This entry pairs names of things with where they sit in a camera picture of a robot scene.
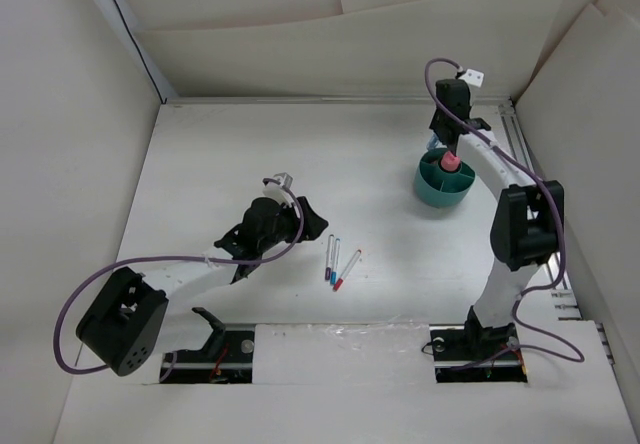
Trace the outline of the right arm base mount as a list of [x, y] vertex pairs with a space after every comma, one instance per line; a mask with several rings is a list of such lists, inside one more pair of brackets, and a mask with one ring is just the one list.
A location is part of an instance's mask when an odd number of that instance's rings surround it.
[[421, 352], [433, 357], [438, 384], [526, 383], [515, 325], [484, 328], [472, 312], [464, 324], [432, 324]]

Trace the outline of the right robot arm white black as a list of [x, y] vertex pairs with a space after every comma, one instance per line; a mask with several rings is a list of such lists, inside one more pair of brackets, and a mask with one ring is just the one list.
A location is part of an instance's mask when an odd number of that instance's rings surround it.
[[496, 200], [489, 234], [493, 265], [446, 361], [480, 367], [516, 349], [515, 314], [538, 269], [563, 250], [564, 189], [543, 181], [495, 144], [489, 124], [473, 119], [471, 90], [461, 77], [429, 86], [436, 102], [430, 128], [436, 138], [420, 160], [414, 187], [435, 208], [462, 202], [480, 179]]

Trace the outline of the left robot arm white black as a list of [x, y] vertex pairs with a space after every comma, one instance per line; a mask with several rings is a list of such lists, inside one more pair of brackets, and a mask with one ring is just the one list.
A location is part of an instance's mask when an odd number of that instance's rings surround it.
[[136, 260], [115, 263], [98, 274], [106, 279], [76, 327], [77, 338], [118, 376], [128, 376], [154, 353], [176, 349], [179, 335], [163, 322], [170, 306], [249, 277], [274, 261], [270, 250], [289, 252], [314, 241], [328, 228], [308, 199], [252, 201], [240, 223], [215, 241], [202, 256], [167, 256], [166, 266], [147, 273]]

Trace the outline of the red cap white marker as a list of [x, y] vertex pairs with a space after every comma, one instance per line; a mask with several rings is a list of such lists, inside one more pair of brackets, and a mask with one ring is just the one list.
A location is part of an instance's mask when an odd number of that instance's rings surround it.
[[355, 265], [360, 260], [361, 254], [362, 254], [361, 249], [358, 249], [354, 252], [354, 254], [350, 258], [350, 260], [348, 261], [348, 263], [346, 264], [346, 266], [344, 267], [340, 275], [337, 277], [336, 282], [333, 284], [334, 292], [337, 292], [340, 289], [340, 287], [344, 284], [349, 274], [351, 273]]

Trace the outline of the blue translucent stapler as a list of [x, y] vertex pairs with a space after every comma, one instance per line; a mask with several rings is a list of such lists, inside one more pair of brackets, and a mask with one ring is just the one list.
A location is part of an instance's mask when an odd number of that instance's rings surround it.
[[441, 142], [436, 134], [433, 134], [427, 144], [427, 151], [430, 152], [441, 146]]

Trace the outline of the pink cap glue bottle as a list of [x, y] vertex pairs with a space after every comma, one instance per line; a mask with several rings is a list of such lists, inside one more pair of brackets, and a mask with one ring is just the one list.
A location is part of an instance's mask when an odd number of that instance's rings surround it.
[[446, 151], [439, 161], [439, 166], [445, 172], [456, 173], [461, 166], [461, 160], [451, 151]]

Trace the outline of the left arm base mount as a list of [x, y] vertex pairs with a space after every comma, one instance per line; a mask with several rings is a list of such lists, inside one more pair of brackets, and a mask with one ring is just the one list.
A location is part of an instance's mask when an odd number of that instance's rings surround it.
[[224, 324], [203, 307], [191, 311], [207, 322], [207, 339], [196, 347], [165, 353], [159, 383], [251, 384], [256, 326]]

